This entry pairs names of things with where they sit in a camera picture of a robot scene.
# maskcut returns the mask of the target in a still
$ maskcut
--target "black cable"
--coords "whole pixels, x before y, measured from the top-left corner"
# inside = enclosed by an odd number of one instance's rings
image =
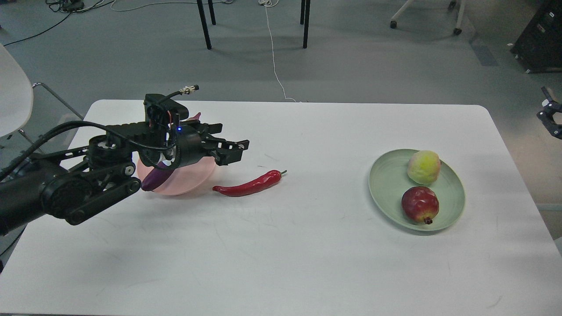
[[[97,124],[97,123],[92,123],[92,122],[88,122],[88,121],[70,121],[70,122],[66,122],[66,123],[62,123],[54,128],[52,128],[49,132],[47,132],[45,135],[43,135],[42,137],[40,137],[36,142],[34,142],[27,150],[25,150],[21,156],[15,158],[14,160],[12,160],[9,164],[8,167],[2,169],[2,172],[0,173],[0,182],[2,180],[4,180],[6,177],[8,177],[8,175],[10,173],[12,173],[14,170],[16,170],[16,168],[25,160],[27,159],[34,151],[37,150],[37,148],[41,147],[41,145],[45,144],[46,142],[48,142],[51,138],[62,134],[68,130],[71,129],[75,129],[78,127],[96,127],[102,130],[105,130],[106,132],[110,132],[111,134],[122,138],[123,140],[127,141],[128,143],[130,143],[133,146],[139,147],[139,148],[145,148],[145,149],[152,149],[152,150],[157,150],[157,151],[165,151],[165,150],[169,150],[173,147],[175,147],[175,144],[171,144],[167,147],[154,147],[154,146],[148,146],[148,145],[144,145],[141,143],[138,143],[136,141],[133,141],[131,139],[128,139],[126,136],[113,131],[111,128],[106,127],[105,125],[102,124]]]
[[[167,96],[163,97],[162,99],[158,100],[157,103],[162,103],[162,102],[164,102],[164,101],[166,101],[166,100],[169,100],[169,99],[171,99],[171,98],[173,98],[173,97],[175,97],[175,96],[178,96],[178,95],[180,95],[180,94],[182,94],[181,91],[172,92],[172,93],[168,94]]]
[[[55,2],[47,2],[47,0],[45,0],[45,4],[49,5],[49,9],[51,9],[51,11],[53,12],[60,12],[62,9],[62,5],[65,3],[64,0],[59,0],[59,1],[55,1]],[[53,10],[53,6],[58,4],[58,9]]]
[[[15,44],[15,43],[22,42],[22,41],[24,41],[24,40],[26,40],[26,39],[30,39],[30,38],[37,37],[37,36],[39,36],[39,35],[41,35],[41,34],[47,32],[47,31],[53,29],[55,26],[59,25],[59,24],[62,23],[64,20],[68,19],[68,17],[69,17],[71,14],[72,14],[72,13],[69,13],[69,14],[68,14],[67,16],[65,16],[65,18],[62,19],[59,23],[53,25],[52,27],[46,29],[45,31],[43,31],[43,32],[41,32],[41,33],[39,33],[39,34],[36,34],[36,35],[34,35],[34,36],[30,36],[30,37],[27,37],[27,38],[24,38],[24,39],[20,39],[20,40],[17,40],[17,41],[15,41],[15,42],[8,43],[8,44],[4,45],[4,47],[6,47],[6,46],[8,46],[8,45],[11,45],[11,44]]]

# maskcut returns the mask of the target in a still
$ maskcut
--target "white cable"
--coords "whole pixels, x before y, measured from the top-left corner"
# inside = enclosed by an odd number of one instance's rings
[[[281,84],[281,81],[279,80],[279,77],[277,76],[277,71],[275,70],[275,49],[273,48],[273,35],[271,34],[271,29],[269,28],[269,15],[268,15],[268,7],[267,6],[265,7],[265,17],[268,20],[269,37],[271,38],[271,57],[273,59],[273,73],[275,74],[275,77],[277,78],[277,82],[281,86],[281,89],[283,89],[283,96],[285,97],[285,100],[293,100],[293,101],[297,102],[297,100],[287,97],[287,95],[285,94],[285,88]]]
[[[105,2],[105,0],[99,0],[98,2],[96,2],[96,4],[92,5],[91,7],[82,8],[80,10],[76,10],[75,12],[76,13],[83,13],[83,12],[86,12],[86,11],[90,11],[93,8],[100,7],[104,2]],[[70,11],[66,11],[66,10],[61,9],[61,12],[69,13]]]
[[[260,6],[264,6],[266,8],[273,8],[274,6],[277,5],[277,3],[279,3],[279,0],[277,0],[275,4],[273,4],[271,0],[257,0],[257,4],[259,4]]]
[[[233,3],[234,0],[225,0],[225,1],[218,1],[218,2],[213,2],[213,3],[224,3],[224,4],[231,4]],[[186,4],[197,4],[197,2],[189,2],[189,1],[176,1],[176,2],[156,2],[156,3],[149,3],[149,4],[145,4],[144,6],[140,6],[140,7],[136,7],[136,8],[132,8],[132,9],[123,9],[123,10],[117,10],[113,8],[113,5],[117,3],[117,0],[113,1],[111,3],[110,8],[113,11],[116,12],[126,12],[126,11],[132,11],[132,10],[136,10],[136,9],[140,9],[140,8],[144,8],[144,7],[148,7],[148,6],[153,6],[155,4],[171,4],[171,3],[186,3]]]

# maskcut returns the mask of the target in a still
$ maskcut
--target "robotic arm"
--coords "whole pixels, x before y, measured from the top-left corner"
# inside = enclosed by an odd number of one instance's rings
[[[552,99],[546,87],[542,87],[541,90],[546,99],[543,101],[543,109],[537,113],[537,117],[552,136],[562,139],[562,124],[558,124],[554,120],[555,113],[562,113],[562,105]]]
[[[189,111],[171,100],[190,94],[198,86],[185,87],[168,96],[147,94],[145,120],[124,125],[100,125],[86,121],[63,123],[35,142],[22,156],[0,173],[0,234],[29,223],[44,214],[78,225],[106,208],[136,193],[141,181],[132,177],[137,151],[144,165],[157,167],[162,159],[176,169],[198,162],[205,156],[217,165],[240,161],[249,141],[231,142],[216,138],[222,124],[187,120]],[[84,147],[40,155],[34,151],[67,130],[93,126],[106,131]],[[83,156],[70,169],[62,161]]]

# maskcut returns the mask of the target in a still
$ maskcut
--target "purple eggplant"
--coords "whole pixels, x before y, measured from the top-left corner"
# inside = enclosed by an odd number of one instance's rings
[[[157,164],[160,168],[168,168],[162,161]],[[174,169],[152,169],[147,176],[142,180],[140,188],[144,191],[152,191],[161,186],[172,175]]]
[[[201,112],[195,114],[195,116],[192,116],[192,117],[190,117],[190,118],[187,119],[187,120],[188,120],[188,121],[189,121],[189,120],[198,120],[200,117],[201,117]]]

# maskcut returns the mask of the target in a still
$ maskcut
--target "black chair leg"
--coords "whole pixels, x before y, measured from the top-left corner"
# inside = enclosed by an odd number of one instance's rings
[[[207,3],[209,4],[209,12],[211,13],[211,23],[213,25],[216,25],[215,8],[213,8],[213,6],[212,6],[212,0],[207,0]]]
[[[305,23],[305,0],[301,0],[301,25]]]
[[[310,0],[305,4],[305,35],[302,40],[302,48],[306,48],[309,42],[309,19],[310,19]]]
[[[207,43],[207,49],[211,49],[211,39],[209,38],[209,30],[207,28],[205,10],[203,9],[203,0],[197,0],[197,7],[199,8],[199,17],[201,18],[201,26],[203,26],[203,34],[205,35],[205,43]]]

